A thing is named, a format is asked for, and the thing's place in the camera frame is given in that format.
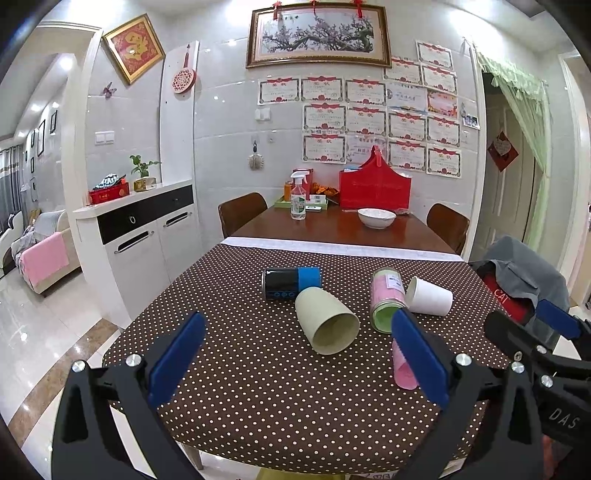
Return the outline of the white double light switch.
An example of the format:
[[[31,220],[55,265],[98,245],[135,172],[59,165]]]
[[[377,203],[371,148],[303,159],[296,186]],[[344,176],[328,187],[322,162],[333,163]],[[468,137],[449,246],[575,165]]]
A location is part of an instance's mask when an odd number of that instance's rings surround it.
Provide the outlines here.
[[[94,144],[99,145],[109,145],[113,144],[115,140],[115,132],[114,131],[100,131],[94,134]]]

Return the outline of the red gift bag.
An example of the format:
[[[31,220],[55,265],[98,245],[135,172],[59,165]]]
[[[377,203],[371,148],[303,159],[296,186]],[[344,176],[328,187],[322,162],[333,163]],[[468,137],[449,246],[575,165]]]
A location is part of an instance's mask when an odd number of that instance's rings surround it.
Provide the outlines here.
[[[411,186],[412,178],[394,171],[375,145],[370,158],[358,169],[339,172],[339,207],[342,210],[408,210]]]

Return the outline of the hanging brush on wall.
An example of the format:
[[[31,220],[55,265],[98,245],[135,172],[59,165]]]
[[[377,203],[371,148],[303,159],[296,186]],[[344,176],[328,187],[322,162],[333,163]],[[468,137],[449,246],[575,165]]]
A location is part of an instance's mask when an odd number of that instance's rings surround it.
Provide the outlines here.
[[[259,171],[263,169],[264,160],[263,156],[259,154],[259,147],[257,142],[252,142],[252,154],[249,155],[249,169],[252,171]]]

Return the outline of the gold framed red diamond picture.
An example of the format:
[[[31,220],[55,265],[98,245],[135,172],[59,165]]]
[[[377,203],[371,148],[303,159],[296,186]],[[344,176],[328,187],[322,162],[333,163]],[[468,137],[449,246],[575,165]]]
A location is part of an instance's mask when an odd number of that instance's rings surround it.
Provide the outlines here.
[[[146,13],[104,34],[102,41],[128,85],[132,85],[165,56]]]

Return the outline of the pink jar green lid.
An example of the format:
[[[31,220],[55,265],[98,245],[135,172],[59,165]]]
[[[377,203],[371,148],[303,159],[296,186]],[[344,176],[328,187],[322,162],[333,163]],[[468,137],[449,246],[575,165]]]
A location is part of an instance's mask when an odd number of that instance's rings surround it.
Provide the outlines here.
[[[388,268],[376,271],[370,283],[373,327],[381,333],[391,333],[394,313],[406,307],[406,290],[400,273]]]

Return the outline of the framed plum blossom painting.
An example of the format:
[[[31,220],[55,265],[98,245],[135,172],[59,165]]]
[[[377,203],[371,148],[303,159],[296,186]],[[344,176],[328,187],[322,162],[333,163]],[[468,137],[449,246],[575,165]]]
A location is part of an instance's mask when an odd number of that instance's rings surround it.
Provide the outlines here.
[[[392,65],[386,8],[308,1],[252,12],[245,66],[288,63]]]

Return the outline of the small potted green plant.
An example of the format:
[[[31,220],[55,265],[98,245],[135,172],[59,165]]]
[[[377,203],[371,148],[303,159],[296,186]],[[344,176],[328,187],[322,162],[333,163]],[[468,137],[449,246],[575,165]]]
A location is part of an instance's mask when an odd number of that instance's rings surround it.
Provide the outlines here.
[[[160,162],[155,160],[143,161],[139,154],[132,154],[129,158],[133,165],[131,173],[139,175],[139,177],[133,181],[133,190],[135,192],[145,192],[153,189],[156,186],[156,178],[150,175],[149,169],[152,166],[159,165]]]

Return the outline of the pale green cup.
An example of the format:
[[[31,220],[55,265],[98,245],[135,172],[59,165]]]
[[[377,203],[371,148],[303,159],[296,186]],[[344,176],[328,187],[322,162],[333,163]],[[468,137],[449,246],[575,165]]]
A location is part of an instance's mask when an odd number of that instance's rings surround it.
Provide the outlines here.
[[[335,355],[353,344],[360,320],[337,297],[318,287],[308,287],[295,300],[297,320],[311,348],[321,355]]]

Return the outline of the white paper cup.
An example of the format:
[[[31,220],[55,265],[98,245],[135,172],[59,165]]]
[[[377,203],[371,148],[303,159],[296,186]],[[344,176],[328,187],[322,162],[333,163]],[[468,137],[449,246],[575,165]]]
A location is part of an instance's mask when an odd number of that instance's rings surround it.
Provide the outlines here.
[[[406,292],[406,304],[413,313],[446,316],[454,301],[450,290],[430,283],[419,277],[410,280]]]

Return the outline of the white sideboard cabinet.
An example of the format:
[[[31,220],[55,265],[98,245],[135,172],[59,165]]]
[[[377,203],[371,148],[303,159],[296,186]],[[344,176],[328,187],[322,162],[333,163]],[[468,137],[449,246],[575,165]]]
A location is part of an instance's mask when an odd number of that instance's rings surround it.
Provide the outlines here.
[[[101,315],[119,329],[204,252],[191,180],[77,209],[70,227]]]

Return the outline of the green tray with items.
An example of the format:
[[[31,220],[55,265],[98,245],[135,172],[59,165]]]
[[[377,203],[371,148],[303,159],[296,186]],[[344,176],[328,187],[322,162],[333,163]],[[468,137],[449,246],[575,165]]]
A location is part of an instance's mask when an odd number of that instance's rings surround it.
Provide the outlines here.
[[[284,199],[280,197],[276,202],[273,203],[274,208],[290,209],[290,199]],[[325,211],[329,206],[329,198],[325,195],[311,195],[307,200],[304,201],[305,209],[311,211]]]

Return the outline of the white ceramic bowl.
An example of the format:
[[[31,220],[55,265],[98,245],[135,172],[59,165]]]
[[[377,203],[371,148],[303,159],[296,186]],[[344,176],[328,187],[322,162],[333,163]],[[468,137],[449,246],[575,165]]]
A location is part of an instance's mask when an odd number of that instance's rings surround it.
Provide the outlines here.
[[[359,209],[358,216],[363,225],[375,230],[389,228],[397,218],[394,212],[376,208]]]

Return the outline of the sofa with pink blanket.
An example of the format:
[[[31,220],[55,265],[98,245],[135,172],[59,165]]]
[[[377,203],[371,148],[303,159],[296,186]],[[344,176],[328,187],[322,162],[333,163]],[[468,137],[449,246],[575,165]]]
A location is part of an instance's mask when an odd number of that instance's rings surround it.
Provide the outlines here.
[[[16,269],[36,294],[80,267],[67,212],[40,213],[24,225],[23,213],[11,214],[1,233],[1,277]]]

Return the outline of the red diamond door decoration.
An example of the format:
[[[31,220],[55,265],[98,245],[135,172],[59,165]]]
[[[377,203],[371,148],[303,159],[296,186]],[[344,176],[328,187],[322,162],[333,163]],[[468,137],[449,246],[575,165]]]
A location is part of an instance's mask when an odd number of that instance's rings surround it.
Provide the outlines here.
[[[493,139],[487,151],[500,172],[519,156],[517,149],[503,131]]]

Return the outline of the brown wooden chair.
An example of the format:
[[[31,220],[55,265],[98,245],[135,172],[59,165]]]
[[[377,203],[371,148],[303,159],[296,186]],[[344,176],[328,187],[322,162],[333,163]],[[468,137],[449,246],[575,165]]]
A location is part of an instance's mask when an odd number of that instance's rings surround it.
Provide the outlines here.
[[[434,204],[427,215],[427,226],[456,254],[463,252],[470,220],[444,204]]]
[[[221,203],[218,206],[218,216],[223,237],[228,238],[266,209],[266,200],[257,192]]]

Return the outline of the clear spray bottle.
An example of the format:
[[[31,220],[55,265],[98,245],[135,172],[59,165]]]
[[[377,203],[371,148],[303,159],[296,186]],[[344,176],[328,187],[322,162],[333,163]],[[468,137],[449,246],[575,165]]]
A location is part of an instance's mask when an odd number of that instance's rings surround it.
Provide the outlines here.
[[[293,186],[290,190],[290,217],[295,221],[304,220],[307,215],[304,206],[304,201],[307,200],[307,191],[304,188],[304,184],[307,183],[307,175],[308,171],[297,170],[290,176],[293,179]]]

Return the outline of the black can blue band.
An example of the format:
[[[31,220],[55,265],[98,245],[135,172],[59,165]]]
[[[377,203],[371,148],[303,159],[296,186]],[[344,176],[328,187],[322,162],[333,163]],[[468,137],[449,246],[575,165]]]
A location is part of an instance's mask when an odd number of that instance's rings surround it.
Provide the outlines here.
[[[322,286],[318,267],[270,268],[262,274],[262,292],[266,300],[294,300],[305,289]]]

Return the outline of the left brown wooden chair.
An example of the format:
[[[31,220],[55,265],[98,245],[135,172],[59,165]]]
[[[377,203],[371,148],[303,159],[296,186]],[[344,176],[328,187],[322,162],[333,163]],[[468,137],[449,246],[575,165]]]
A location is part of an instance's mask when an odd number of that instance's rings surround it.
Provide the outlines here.
[[[266,200],[257,192],[221,203],[218,206],[218,216],[223,237],[228,238],[266,209]]]

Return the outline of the right brown wooden chair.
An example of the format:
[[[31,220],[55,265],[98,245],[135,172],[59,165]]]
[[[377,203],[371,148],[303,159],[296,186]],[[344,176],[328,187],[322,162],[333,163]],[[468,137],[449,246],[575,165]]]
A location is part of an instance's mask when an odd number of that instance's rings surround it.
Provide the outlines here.
[[[427,215],[427,226],[456,254],[463,252],[470,220],[444,204],[434,204]]]

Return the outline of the grey jacket on chair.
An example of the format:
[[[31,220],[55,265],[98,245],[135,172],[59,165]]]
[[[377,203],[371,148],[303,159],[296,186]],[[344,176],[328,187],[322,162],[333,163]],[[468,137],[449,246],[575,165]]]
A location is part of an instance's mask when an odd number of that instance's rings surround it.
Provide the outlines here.
[[[495,241],[481,260],[471,261],[469,265],[482,281],[486,273],[493,273],[497,283],[511,297],[530,300],[534,314],[522,326],[551,349],[556,346],[559,334],[536,319],[535,312],[544,299],[565,312],[569,310],[569,292],[559,271],[527,245],[508,235]]]

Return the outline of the brown polka dot tablecloth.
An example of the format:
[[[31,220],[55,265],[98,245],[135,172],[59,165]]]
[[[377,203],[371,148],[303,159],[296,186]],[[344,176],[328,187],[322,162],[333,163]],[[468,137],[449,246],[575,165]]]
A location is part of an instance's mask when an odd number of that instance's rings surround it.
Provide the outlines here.
[[[267,301],[267,268],[317,267],[322,286],[360,320],[346,350],[318,354],[294,303]],[[391,268],[450,290],[444,317],[424,329],[456,353],[502,368],[506,357],[484,335],[499,301],[463,261],[434,256],[356,256],[221,243],[164,290],[105,353],[106,365],[145,353],[191,313],[207,331],[175,395],[158,412],[172,437],[226,459],[310,474],[363,474],[401,468],[434,426],[438,408],[420,390],[394,382],[392,340],[370,322],[370,283]]]

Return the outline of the red cat cushion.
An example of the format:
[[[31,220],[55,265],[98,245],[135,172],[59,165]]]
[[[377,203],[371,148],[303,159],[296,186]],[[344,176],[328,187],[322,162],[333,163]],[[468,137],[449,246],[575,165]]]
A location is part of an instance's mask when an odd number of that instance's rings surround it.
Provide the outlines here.
[[[534,307],[530,300],[513,298],[497,283],[493,273],[486,273],[483,277],[485,285],[493,293],[497,301],[506,310],[508,316],[516,323],[526,325],[534,314]]]

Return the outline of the red box on cabinet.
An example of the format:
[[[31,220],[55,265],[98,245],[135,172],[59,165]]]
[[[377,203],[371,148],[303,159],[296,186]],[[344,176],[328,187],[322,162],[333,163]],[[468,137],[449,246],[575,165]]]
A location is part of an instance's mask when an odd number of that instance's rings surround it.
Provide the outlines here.
[[[123,198],[129,194],[129,184],[123,179],[119,183],[110,187],[105,187],[97,190],[89,191],[89,198],[91,205],[97,205],[119,198]]]

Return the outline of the green lace door curtain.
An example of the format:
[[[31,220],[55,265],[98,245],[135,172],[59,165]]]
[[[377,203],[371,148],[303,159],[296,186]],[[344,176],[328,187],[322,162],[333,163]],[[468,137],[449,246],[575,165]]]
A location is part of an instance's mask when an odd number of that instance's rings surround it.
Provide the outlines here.
[[[477,53],[484,73],[490,73],[508,102],[540,171],[533,216],[524,243],[538,252],[542,242],[549,202],[551,173],[551,132],[549,101],[545,82],[515,64]]]

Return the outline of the red round hanging ornament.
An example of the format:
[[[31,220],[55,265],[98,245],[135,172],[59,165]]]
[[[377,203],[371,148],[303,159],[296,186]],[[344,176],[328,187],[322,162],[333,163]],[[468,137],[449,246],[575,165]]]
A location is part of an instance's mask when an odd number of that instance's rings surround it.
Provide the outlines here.
[[[193,46],[187,44],[184,53],[182,67],[174,74],[171,87],[176,95],[188,92],[197,80],[197,71],[193,65],[194,52]]]

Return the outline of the pink translucent plastic cup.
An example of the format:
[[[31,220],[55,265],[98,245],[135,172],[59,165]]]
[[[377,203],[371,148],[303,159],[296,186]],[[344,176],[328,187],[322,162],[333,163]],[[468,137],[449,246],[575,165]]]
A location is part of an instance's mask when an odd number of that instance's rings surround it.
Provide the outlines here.
[[[404,390],[415,390],[418,382],[396,340],[392,342],[394,382]]]

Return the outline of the yellow seat cushion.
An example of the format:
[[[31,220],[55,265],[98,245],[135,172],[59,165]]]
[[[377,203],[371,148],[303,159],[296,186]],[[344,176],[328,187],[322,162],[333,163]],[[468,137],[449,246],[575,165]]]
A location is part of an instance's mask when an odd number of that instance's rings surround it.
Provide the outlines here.
[[[256,480],[391,480],[396,475],[397,471],[373,474],[303,474],[261,468]]]

